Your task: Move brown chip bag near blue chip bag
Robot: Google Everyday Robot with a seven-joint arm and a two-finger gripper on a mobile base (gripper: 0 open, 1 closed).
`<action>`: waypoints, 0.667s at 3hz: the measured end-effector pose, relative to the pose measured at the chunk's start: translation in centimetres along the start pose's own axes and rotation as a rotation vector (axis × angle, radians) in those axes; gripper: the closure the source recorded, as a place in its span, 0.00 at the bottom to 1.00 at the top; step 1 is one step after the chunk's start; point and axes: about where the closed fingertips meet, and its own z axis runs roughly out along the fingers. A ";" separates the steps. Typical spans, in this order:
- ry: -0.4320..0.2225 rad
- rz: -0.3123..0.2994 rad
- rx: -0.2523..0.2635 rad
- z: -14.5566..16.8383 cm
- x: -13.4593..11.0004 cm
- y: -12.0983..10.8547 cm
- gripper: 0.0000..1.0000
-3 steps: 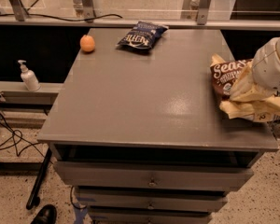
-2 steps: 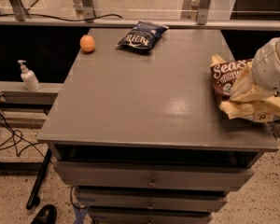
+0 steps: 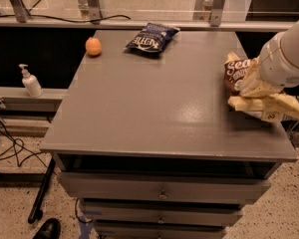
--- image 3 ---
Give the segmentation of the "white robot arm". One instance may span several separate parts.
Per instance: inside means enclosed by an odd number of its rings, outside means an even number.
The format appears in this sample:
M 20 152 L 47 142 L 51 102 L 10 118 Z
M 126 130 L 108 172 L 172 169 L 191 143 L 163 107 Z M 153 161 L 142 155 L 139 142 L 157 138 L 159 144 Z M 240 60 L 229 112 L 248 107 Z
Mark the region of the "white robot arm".
M 299 21 L 270 39 L 254 59 L 230 52 L 224 83 L 227 103 L 237 112 L 267 122 L 299 120 L 299 102 L 284 92 L 299 86 Z

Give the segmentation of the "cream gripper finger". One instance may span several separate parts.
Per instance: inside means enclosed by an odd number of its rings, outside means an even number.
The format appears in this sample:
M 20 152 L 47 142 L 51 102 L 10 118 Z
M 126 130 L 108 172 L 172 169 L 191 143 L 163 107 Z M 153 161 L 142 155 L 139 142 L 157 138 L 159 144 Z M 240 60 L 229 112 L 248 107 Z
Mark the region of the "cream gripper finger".
M 299 120 L 299 102 L 286 94 L 261 98 L 232 96 L 227 103 L 237 112 L 244 112 L 267 122 L 279 122 L 288 118 Z

